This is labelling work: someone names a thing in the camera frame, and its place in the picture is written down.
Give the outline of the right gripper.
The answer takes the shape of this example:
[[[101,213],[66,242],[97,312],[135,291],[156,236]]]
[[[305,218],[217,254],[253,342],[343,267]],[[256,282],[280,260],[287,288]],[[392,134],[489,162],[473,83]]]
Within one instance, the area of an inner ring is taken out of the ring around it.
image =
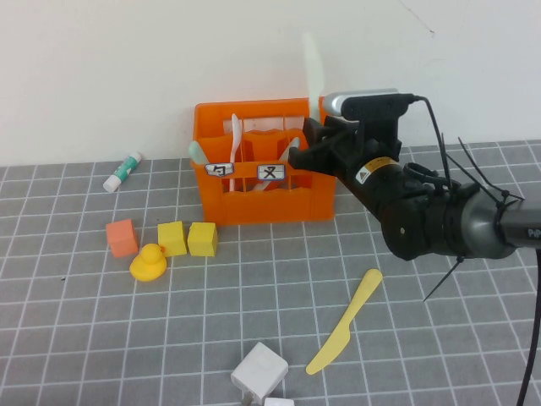
[[[397,162],[402,148],[395,130],[366,129],[333,116],[327,116],[323,123],[314,118],[304,119],[303,134],[308,142],[320,143],[305,150],[292,147],[289,165],[294,169],[334,174],[337,178],[354,178],[361,167],[376,158],[387,157]],[[336,143],[321,142],[335,135]]]

